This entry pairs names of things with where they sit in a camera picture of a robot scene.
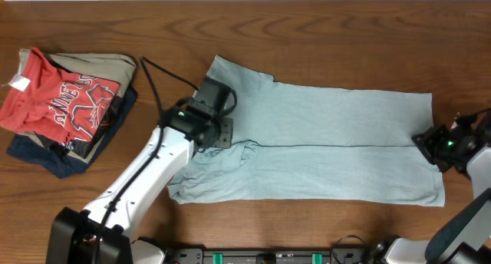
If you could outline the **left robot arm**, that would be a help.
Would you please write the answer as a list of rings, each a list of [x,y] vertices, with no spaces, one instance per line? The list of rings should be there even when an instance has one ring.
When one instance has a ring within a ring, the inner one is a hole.
[[[135,239],[162,189],[198,149],[231,141],[233,109],[188,100],[160,111],[158,127],[130,166],[78,212],[65,207],[54,219],[48,263],[163,263],[166,252]]]

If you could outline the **light blue t-shirt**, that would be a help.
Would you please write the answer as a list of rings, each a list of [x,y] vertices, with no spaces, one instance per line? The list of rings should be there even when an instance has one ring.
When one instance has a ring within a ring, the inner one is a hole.
[[[444,205],[440,171],[411,140],[433,123],[431,94],[283,84],[222,57],[208,75],[236,91],[232,145],[198,153],[172,179],[178,203]]]

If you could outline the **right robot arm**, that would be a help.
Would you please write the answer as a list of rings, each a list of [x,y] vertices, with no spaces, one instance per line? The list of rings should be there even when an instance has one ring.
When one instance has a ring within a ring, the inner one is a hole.
[[[397,237],[377,245],[371,263],[489,263],[490,109],[457,115],[452,127],[431,127],[412,140],[431,164],[445,173],[454,168],[470,180],[474,200],[429,240]]]

